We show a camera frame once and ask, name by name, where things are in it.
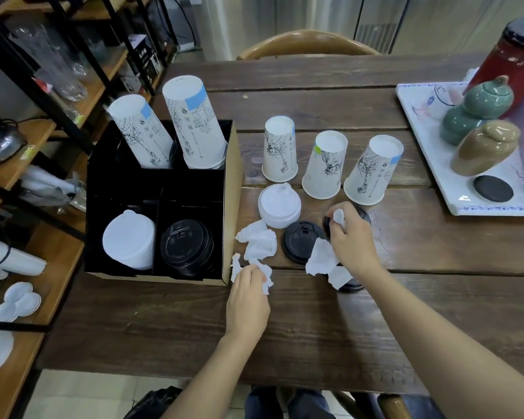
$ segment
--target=black bag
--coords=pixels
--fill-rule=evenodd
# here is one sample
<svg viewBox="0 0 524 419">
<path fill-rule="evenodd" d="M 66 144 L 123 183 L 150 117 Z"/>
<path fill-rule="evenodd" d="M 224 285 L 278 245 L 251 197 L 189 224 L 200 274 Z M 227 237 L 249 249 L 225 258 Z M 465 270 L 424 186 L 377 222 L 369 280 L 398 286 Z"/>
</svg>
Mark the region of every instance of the black bag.
<svg viewBox="0 0 524 419">
<path fill-rule="evenodd" d="M 181 392 L 182 389 L 176 387 L 149 391 L 124 416 L 124 419 L 159 419 Z"/>
</svg>

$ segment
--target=decorative tray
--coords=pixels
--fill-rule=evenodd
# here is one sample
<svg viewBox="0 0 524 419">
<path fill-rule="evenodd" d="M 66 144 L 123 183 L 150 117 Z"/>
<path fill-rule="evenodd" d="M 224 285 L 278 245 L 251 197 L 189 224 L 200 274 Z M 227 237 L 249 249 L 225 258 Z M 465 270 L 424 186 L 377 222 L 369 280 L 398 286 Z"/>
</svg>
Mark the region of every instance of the decorative tray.
<svg viewBox="0 0 524 419">
<path fill-rule="evenodd" d="M 396 94 L 454 216 L 524 216 L 524 168 L 518 149 L 482 174 L 496 176 L 512 187 L 514 196 L 506 203 L 495 203 L 481 197 L 472 186 L 475 176 L 460 176 L 450 168 L 456 147 L 440 137 L 440 121 L 450 108 L 446 88 L 458 90 L 461 94 L 466 86 L 466 82 L 399 84 Z"/>
</svg>

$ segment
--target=beige ceramic jar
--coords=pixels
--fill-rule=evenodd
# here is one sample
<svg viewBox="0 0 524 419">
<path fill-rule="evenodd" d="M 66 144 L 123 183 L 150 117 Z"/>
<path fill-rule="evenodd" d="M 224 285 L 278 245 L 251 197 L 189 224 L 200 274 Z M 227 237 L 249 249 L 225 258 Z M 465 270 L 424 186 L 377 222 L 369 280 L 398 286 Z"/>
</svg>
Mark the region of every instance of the beige ceramic jar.
<svg viewBox="0 0 524 419">
<path fill-rule="evenodd" d="M 466 135 L 450 167 L 458 175 L 479 175 L 509 157 L 518 146 L 519 137 L 517 126 L 505 120 L 490 120 Z"/>
</svg>

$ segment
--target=forearm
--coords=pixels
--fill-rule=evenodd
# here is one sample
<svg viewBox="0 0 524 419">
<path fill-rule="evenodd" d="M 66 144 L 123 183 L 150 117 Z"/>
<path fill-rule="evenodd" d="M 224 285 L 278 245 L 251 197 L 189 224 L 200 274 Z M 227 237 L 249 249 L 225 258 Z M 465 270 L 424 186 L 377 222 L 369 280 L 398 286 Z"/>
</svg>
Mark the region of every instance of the forearm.
<svg viewBox="0 0 524 419">
<path fill-rule="evenodd" d="M 524 376 L 421 302 L 386 270 L 357 278 L 448 419 L 524 417 Z"/>
<path fill-rule="evenodd" d="M 253 349 L 228 336 L 221 338 L 208 362 L 161 419 L 223 418 Z"/>
</svg>

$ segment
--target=jeans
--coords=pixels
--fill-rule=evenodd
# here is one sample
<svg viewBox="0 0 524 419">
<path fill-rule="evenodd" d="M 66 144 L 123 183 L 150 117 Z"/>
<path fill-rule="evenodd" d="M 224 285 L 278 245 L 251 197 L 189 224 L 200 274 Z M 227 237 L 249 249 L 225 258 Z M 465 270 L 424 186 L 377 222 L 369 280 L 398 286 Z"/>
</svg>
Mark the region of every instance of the jeans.
<svg viewBox="0 0 524 419">
<path fill-rule="evenodd" d="M 320 391 L 297 389 L 287 406 L 289 419 L 335 419 Z M 253 387 L 245 402 L 245 419 L 283 419 L 275 387 Z"/>
</svg>

